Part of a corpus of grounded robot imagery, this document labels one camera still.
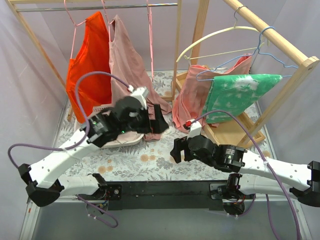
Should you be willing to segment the dusty pink t shirt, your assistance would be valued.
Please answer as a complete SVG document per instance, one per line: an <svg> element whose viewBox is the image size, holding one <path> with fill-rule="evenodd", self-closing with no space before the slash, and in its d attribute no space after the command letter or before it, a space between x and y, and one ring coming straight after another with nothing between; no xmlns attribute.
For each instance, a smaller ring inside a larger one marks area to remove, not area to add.
<svg viewBox="0 0 320 240"><path fill-rule="evenodd" d="M113 36L109 41L110 73L134 88L147 87L146 102L149 117L155 119L154 104L159 104L161 112L167 115L172 107L153 88L142 57L134 49L123 21L116 15L111 21Z"/></svg>

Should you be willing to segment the pink wire hanger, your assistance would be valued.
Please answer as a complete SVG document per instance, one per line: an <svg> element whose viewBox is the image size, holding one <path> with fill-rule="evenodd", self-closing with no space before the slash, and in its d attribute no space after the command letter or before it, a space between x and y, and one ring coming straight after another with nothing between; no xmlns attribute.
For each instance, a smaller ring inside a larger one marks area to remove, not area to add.
<svg viewBox="0 0 320 240"><path fill-rule="evenodd" d="M107 9L106 9L104 0L101 0L101 4L102 4L102 7L103 7L103 12L104 12L105 19L107 21L107 30L108 30L109 42L112 43L115 40L114 21L111 18L109 18L109 15L107 13Z"/></svg>

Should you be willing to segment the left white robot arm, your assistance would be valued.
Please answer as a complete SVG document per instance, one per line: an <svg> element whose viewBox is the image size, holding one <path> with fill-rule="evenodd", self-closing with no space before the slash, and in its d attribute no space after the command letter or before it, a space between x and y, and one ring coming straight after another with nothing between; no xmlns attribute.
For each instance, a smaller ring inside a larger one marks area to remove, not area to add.
<svg viewBox="0 0 320 240"><path fill-rule="evenodd" d="M89 133L82 125L69 139L84 141L68 150L64 145L44 159L28 165L22 164L19 174L26 183L28 197L39 207L55 202L59 197L87 195L95 200L103 199L108 193L108 184L98 173L87 176L64 177L63 173L77 161L101 149L105 144L115 141L118 136L128 132L138 134L161 134L168 129L161 107L153 106L154 119L149 118L148 109L133 97L126 96L89 118Z"/></svg>

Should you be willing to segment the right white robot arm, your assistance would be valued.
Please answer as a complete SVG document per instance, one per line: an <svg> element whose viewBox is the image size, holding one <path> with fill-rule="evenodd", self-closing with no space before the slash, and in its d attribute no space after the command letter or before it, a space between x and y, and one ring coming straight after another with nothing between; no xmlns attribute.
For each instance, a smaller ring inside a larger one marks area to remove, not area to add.
<svg viewBox="0 0 320 240"><path fill-rule="evenodd" d="M300 203L320 206L320 163L294 164L266 158L245 148L213 143L203 135L176 138L170 152L174 161L198 160L229 173L227 195L283 195Z"/></svg>

